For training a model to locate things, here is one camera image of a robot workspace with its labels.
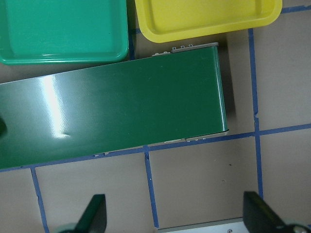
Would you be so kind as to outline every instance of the plastic tray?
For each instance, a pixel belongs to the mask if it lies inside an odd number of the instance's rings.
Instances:
[[[141,32],[157,43],[268,25],[282,9],[282,0],[135,2]]]
[[[5,64],[114,62],[127,52],[125,0],[0,0]]]

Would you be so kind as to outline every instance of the yellow tray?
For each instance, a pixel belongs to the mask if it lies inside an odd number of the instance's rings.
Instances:
[[[135,0],[143,35],[157,43],[268,25],[282,0]]]

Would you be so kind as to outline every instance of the blue tape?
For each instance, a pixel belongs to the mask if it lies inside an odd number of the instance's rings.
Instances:
[[[79,161],[107,158],[107,157],[113,157],[113,156],[119,156],[119,155],[128,155],[128,154],[142,153],[142,152],[144,152],[143,148],[118,150],[118,151],[110,152],[108,154],[99,153],[99,154],[95,154],[95,155],[87,155],[87,156],[82,156],[82,157],[77,157],[77,158],[62,159],[62,160],[56,160],[56,161],[51,161],[51,162],[46,162],[46,163],[39,163],[39,164],[32,164],[32,165],[26,165],[26,166],[4,168],[4,169],[0,169],[0,172],[6,172],[6,171],[12,171],[12,170],[20,170],[20,169],[27,169],[27,168],[38,167],[38,166],[49,166],[49,165],[56,165],[56,164],[66,164],[66,163],[72,163],[72,162],[79,162]]]
[[[252,79],[258,194],[260,195],[261,198],[263,198],[261,148],[260,148],[260,133],[259,133],[259,118],[258,118],[257,76],[256,76],[256,60],[255,60],[255,42],[254,42],[254,30],[253,29],[248,29],[248,43],[249,43],[249,58],[250,58],[251,79]]]
[[[146,172],[147,172],[147,179],[148,179],[151,210],[152,210],[152,216],[154,219],[154,226],[156,228],[159,228],[159,221],[157,218],[157,211],[156,211],[156,197],[155,197],[154,185],[152,182],[152,174],[151,174],[151,167],[150,167],[150,160],[149,160],[149,152],[148,151],[145,151],[145,165],[146,165]]]
[[[199,145],[199,144],[205,144],[205,143],[211,143],[211,142],[221,142],[221,141],[246,138],[246,137],[252,137],[252,136],[255,136],[254,132],[226,135],[226,136],[220,136],[220,137],[211,137],[211,138],[199,139],[197,141],[193,140],[189,142],[169,143],[169,144],[164,144],[164,145],[151,146],[150,151],[193,146],[193,145]]]
[[[274,134],[274,133],[284,133],[289,131],[296,131],[296,130],[305,130],[311,129],[311,124],[304,124],[304,125],[295,125],[271,130],[262,130],[260,131],[260,135],[267,135],[267,134]]]
[[[131,34],[140,34],[141,30],[139,28],[135,28],[131,30]]]
[[[281,14],[285,13],[292,13],[292,12],[299,12],[299,11],[308,11],[311,10],[311,5],[309,6],[292,6],[292,7],[285,7],[282,9]]]
[[[35,193],[38,197],[38,204],[39,204],[39,209],[40,209],[40,213],[41,213],[41,220],[42,220],[44,232],[50,233],[50,230],[49,230],[49,227],[47,224],[47,218],[45,216],[45,211],[44,211],[43,200],[42,200],[41,191],[40,191],[40,187],[39,187],[39,182],[38,182],[37,175],[35,173],[35,167],[32,166],[30,168],[30,170],[31,170],[31,175],[33,177],[33,181],[34,181]]]
[[[129,46],[129,52],[130,52],[130,60],[135,60],[135,49],[134,49],[133,37],[130,31],[128,32],[128,46]]]

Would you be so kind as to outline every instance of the screw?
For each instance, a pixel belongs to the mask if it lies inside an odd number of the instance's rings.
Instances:
[[[307,231],[303,227],[295,226],[294,227],[294,233],[307,233]]]

